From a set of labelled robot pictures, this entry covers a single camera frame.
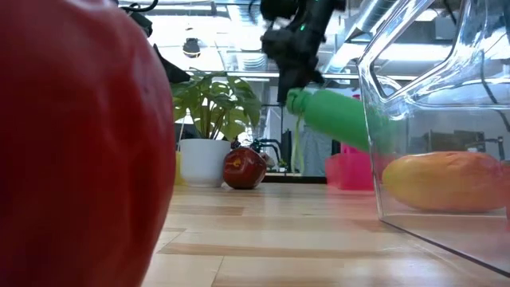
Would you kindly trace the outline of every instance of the wooden tabletop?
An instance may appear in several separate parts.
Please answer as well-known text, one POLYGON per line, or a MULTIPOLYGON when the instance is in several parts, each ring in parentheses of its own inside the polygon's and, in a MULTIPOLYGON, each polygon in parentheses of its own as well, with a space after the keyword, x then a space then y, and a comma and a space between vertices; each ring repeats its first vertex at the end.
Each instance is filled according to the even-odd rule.
POLYGON ((510 286, 510 279, 399 232, 371 192, 262 184, 175 187, 143 287, 510 286))

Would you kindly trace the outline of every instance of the small red apple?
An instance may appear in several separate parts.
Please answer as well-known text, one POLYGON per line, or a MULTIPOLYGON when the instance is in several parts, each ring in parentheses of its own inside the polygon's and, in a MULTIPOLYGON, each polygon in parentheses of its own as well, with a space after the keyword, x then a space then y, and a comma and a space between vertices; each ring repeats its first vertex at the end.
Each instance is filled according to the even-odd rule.
POLYGON ((265 176, 265 160, 254 150, 240 147, 225 157, 223 179, 234 189, 253 189, 265 176))

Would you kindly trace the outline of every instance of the green leaves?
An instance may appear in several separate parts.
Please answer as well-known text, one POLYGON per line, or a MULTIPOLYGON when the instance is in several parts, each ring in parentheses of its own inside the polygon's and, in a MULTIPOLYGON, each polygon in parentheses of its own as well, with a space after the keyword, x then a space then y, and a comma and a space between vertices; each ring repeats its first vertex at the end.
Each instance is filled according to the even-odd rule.
POLYGON ((261 117, 261 102, 249 84, 226 72, 194 72, 191 81, 172 87, 174 119, 189 110, 194 125, 207 139, 221 132, 232 140, 247 127, 256 127, 261 117), (225 78, 226 82, 214 81, 225 78))

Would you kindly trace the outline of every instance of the yellow object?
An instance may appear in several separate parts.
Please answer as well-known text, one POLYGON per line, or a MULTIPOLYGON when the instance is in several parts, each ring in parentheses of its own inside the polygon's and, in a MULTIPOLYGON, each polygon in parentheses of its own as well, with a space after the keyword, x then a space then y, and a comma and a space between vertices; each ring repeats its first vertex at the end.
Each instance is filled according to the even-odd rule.
POLYGON ((185 185, 181 176, 181 152, 175 152, 175 182, 174 185, 185 185))
POLYGON ((420 210, 485 212, 504 207, 510 196, 508 169, 480 152, 408 155, 391 162, 382 176, 391 196, 420 210))

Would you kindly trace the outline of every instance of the transparent bin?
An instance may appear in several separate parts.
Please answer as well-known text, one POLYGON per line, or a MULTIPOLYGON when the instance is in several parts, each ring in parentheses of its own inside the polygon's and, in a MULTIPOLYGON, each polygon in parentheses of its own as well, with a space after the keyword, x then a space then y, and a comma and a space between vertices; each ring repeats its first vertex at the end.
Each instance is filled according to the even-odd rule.
POLYGON ((399 1, 359 59, 379 217, 509 277, 510 1, 464 0, 449 57, 394 94, 373 70, 433 2, 399 1))

